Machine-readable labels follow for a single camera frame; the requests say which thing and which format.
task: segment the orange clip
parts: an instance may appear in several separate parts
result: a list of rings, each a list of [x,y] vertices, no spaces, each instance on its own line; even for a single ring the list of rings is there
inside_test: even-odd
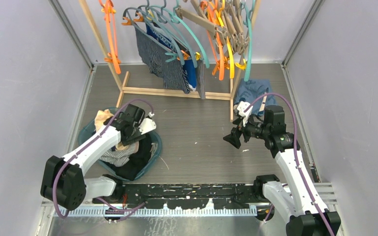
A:
[[[133,19],[133,21],[135,22],[144,22],[144,17],[140,14],[140,13],[137,13],[137,15],[140,17],[138,19]]]
[[[126,22],[121,23],[123,26],[132,26],[131,20],[128,17],[123,17]]]

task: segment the blue garment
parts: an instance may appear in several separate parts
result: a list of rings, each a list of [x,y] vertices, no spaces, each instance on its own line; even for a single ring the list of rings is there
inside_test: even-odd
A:
[[[260,95],[263,95],[265,92],[272,92],[272,87],[270,86],[269,80],[242,80],[238,87],[237,95],[234,99],[234,105],[238,104],[241,101],[252,103],[256,98],[258,98]],[[257,114],[258,116],[264,115],[264,110],[260,111],[262,101],[263,98],[258,100],[253,105],[252,114]],[[269,95],[266,98],[265,106],[269,105],[277,105],[276,99],[273,95]]]
[[[156,27],[157,32],[154,31],[150,25],[146,24],[146,28],[147,34],[149,36],[153,37],[155,40],[157,40],[164,46],[170,49],[174,49],[174,46],[171,43],[170,39],[161,33],[163,31],[161,28]],[[179,50],[183,50],[184,52],[190,55],[190,53],[187,52],[187,48],[185,46],[181,45],[179,42],[177,42],[177,44],[179,45]],[[186,79],[189,83],[190,89],[192,91],[196,91],[196,68],[193,65],[193,61],[191,59],[185,60],[185,64],[183,65],[183,71],[186,73]]]

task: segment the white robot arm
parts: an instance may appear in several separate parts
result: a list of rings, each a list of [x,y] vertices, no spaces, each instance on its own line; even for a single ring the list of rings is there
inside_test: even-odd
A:
[[[328,227],[338,230],[341,220],[337,212],[329,212],[327,205],[318,195],[311,178],[306,173],[299,144],[294,150],[294,135],[286,132],[284,111],[281,106],[267,106],[264,120],[251,115],[248,102],[240,102],[235,109],[238,119],[231,134],[223,139],[240,148],[241,135],[248,142],[251,137],[263,139],[273,158],[281,167],[292,196],[290,196],[275,175],[257,176],[253,189],[256,195],[268,199],[282,216],[288,236],[326,235]]]
[[[137,142],[156,128],[152,120],[154,114],[145,112],[139,107],[128,105],[117,118],[105,124],[86,142],[74,151],[61,158],[52,156],[47,160],[41,195],[53,201],[53,186],[56,175],[66,161],[73,158],[62,170],[57,183],[57,203],[68,210],[75,210],[88,199],[111,196],[116,189],[120,189],[122,182],[115,177],[104,175],[99,178],[84,179],[86,172],[106,151],[118,143],[124,146]]]

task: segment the clothes rack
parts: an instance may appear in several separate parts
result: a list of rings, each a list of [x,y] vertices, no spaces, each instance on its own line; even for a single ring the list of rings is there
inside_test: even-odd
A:
[[[88,23],[92,29],[92,32],[94,33],[94,36],[99,44],[99,47],[101,48],[103,54],[105,57],[108,57],[108,50],[106,48],[105,43],[103,42],[102,36],[100,34],[100,31],[98,27],[96,26],[94,17],[89,9],[89,6],[86,2],[86,0],[79,0],[79,3],[82,7],[83,13],[85,14]],[[252,29],[254,29],[255,21],[257,18],[258,10],[260,7],[261,0],[256,0],[254,7],[252,9]],[[244,61],[243,56],[241,56],[240,64]],[[156,95],[156,96],[172,96],[172,97],[188,97],[188,98],[200,98],[199,93],[197,91],[192,91],[189,94],[184,94],[183,91],[180,90],[171,90],[171,89],[161,89],[161,88],[138,88],[138,87],[128,87],[127,83],[129,81],[130,74],[127,71],[124,76],[124,81],[122,81],[119,77],[119,75],[116,73],[114,66],[111,63],[108,63],[109,69],[112,73],[112,76],[114,77],[115,83],[118,86],[118,89],[120,91],[118,101],[116,106],[119,107],[122,99],[125,94],[142,94],[142,95]],[[237,68],[237,73],[234,77],[234,79],[229,80],[229,92],[205,92],[206,99],[213,99],[213,100],[226,100],[229,101],[229,111],[230,111],[230,120],[233,121],[234,119],[234,112],[233,112],[233,103],[234,103],[234,97],[236,90],[238,88],[238,85],[240,83],[241,79],[241,73],[243,69]]]

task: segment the laundry basket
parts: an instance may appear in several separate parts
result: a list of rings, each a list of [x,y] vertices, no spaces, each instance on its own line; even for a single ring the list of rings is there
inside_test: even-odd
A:
[[[112,114],[115,114],[115,112],[117,112],[117,110],[118,110],[118,108],[116,108],[116,107],[110,107],[110,108],[106,108],[106,109],[109,109],[109,111]],[[95,133],[95,121],[91,120],[79,132],[79,136],[77,137],[77,143],[79,145],[82,145],[84,142],[86,142],[86,140],[88,140],[90,137],[92,137],[92,135],[94,133]],[[135,177],[134,180],[141,178],[152,167],[152,165],[158,159],[158,157],[160,156],[160,153],[161,153],[162,145],[161,145],[160,136],[155,131],[151,131],[148,134],[150,135],[152,142],[154,143],[153,148],[152,148],[151,158],[150,158],[149,162],[147,163],[147,165],[137,174],[137,176]],[[125,179],[123,177],[116,175],[115,171],[111,167],[109,167],[105,162],[103,162],[101,160],[98,160],[98,162],[102,167],[107,169],[116,178],[121,179],[123,181],[130,181],[129,179]]]

